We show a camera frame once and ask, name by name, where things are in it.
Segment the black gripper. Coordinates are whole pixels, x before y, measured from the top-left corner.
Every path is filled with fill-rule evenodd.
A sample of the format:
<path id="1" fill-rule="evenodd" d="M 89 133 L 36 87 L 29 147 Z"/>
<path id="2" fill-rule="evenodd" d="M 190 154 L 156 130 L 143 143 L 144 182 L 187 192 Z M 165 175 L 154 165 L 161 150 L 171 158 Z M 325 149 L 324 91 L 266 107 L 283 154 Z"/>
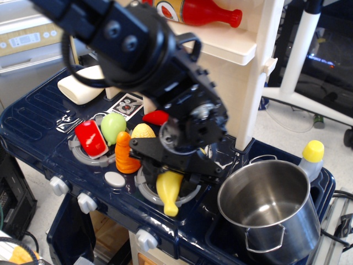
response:
<path id="1" fill-rule="evenodd" d="M 189 154 L 175 154 L 154 138 L 133 138 L 129 142 L 130 157 L 140 160 L 146 183 L 157 192 L 157 177 L 166 171 L 182 174 L 180 197 L 197 196 L 202 183 L 217 184 L 224 177 L 224 171 L 200 150 Z"/>

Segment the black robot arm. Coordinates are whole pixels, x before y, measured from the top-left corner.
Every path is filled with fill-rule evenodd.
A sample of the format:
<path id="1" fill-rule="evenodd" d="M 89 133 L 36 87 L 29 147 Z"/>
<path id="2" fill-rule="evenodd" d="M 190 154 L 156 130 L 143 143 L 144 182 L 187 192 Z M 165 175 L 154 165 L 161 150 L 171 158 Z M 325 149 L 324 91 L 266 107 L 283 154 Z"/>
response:
<path id="1" fill-rule="evenodd" d="M 192 33 L 175 35 L 165 19 L 137 1 L 35 1 L 35 8 L 63 29 L 62 53 L 70 36 L 97 53 L 103 78 L 78 80 L 94 88 L 138 92 L 168 113 L 157 138 L 130 141 L 131 157 L 141 161 L 150 180 L 173 171 L 188 180 L 215 185 L 220 166 L 201 149 L 224 141 L 227 110 L 197 60 L 201 41 Z"/>

